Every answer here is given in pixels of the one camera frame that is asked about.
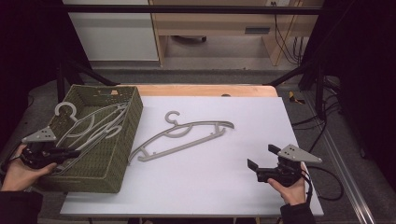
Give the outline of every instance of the woven basket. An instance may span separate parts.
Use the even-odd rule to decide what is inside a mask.
[[[51,191],[119,192],[143,110],[137,87],[73,85],[64,98],[64,102],[76,106],[77,114],[75,117],[77,119],[85,118],[97,109],[108,105],[129,101],[131,103],[126,109],[125,119],[121,124],[122,129],[119,133],[113,137],[102,139],[65,173],[42,176],[36,183],[36,187]],[[110,113],[106,110],[95,115],[95,120],[100,120]],[[60,116],[54,116],[49,122],[49,126],[58,139],[74,125],[75,122],[69,117],[71,114],[71,107],[61,106]],[[84,121],[73,132],[81,133],[88,126],[89,122]],[[70,141],[64,141],[62,146],[67,146],[67,144],[70,144]]]

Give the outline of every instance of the person's hand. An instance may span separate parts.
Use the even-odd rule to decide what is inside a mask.
[[[290,187],[286,188],[279,184],[276,180],[269,178],[268,183],[280,193],[285,204],[296,205],[305,203],[305,182],[303,178],[300,178]]]
[[[26,145],[20,145],[16,155],[21,155],[22,150],[25,147]],[[8,166],[6,178],[1,191],[19,191],[28,189],[40,176],[49,174],[56,165],[57,164],[54,162],[46,167],[34,170],[24,165],[21,159],[16,159]]]

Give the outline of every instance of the hanger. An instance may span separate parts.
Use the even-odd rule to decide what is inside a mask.
[[[180,113],[177,112],[177,111],[169,111],[165,115],[165,120],[168,123],[174,124],[175,126],[173,128],[170,128],[168,130],[165,130],[165,131],[163,131],[161,133],[156,134],[155,136],[151,137],[148,141],[143,143],[140,147],[138,147],[137,149],[132,151],[130,156],[129,156],[129,158],[128,158],[129,164],[131,164],[132,158],[140,151],[143,152],[143,156],[139,156],[137,158],[139,161],[151,161],[151,160],[158,159],[160,157],[169,155],[171,153],[178,152],[178,151],[180,151],[182,149],[186,149],[188,147],[193,147],[193,146],[202,144],[204,142],[210,141],[210,140],[212,140],[214,138],[222,136],[225,133],[226,129],[225,128],[220,129],[220,126],[221,127],[228,127],[228,128],[232,128],[232,129],[234,128],[234,126],[233,126],[233,124],[231,122],[222,121],[222,120],[196,121],[196,122],[191,122],[191,123],[186,123],[186,124],[178,124],[175,119],[173,119],[173,120],[169,119],[169,116],[172,115],[172,114],[176,114],[178,116],[180,115]],[[179,138],[179,137],[182,137],[182,136],[186,135],[187,133],[189,133],[191,131],[192,127],[199,126],[199,125],[213,125],[214,129],[215,129],[215,132],[210,134],[207,137],[195,140],[193,142],[190,142],[188,144],[184,144],[184,145],[179,146],[179,147],[170,148],[170,149],[165,150],[165,151],[160,152],[160,153],[153,153],[153,154],[150,155],[146,151],[146,147],[150,143],[154,142],[155,140],[157,140],[158,138],[160,138],[162,136],[166,136],[166,137],[170,137],[170,138]],[[182,133],[171,133],[171,132],[173,132],[175,130],[179,130],[179,129],[182,129],[182,128],[187,128],[187,130],[185,130]]]

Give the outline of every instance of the sleeve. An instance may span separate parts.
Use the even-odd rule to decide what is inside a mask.
[[[0,191],[0,223],[37,223],[43,195],[37,192]]]
[[[315,218],[311,208],[307,203],[301,203],[291,206],[283,205],[280,208],[280,214],[284,224],[315,224]]]

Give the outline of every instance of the white tabletop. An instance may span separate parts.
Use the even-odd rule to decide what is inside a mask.
[[[235,128],[214,140],[153,161],[127,167],[117,194],[70,192],[61,214],[90,217],[270,217],[280,214],[283,200],[268,184],[257,182],[247,159],[274,168],[277,156],[268,145],[297,145],[282,99],[278,97],[142,96],[142,118],[133,149],[178,124],[226,120]],[[180,139],[161,138],[147,150],[161,152],[213,133],[211,126],[194,127]],[[311,209],[323,211],[314,191]]]

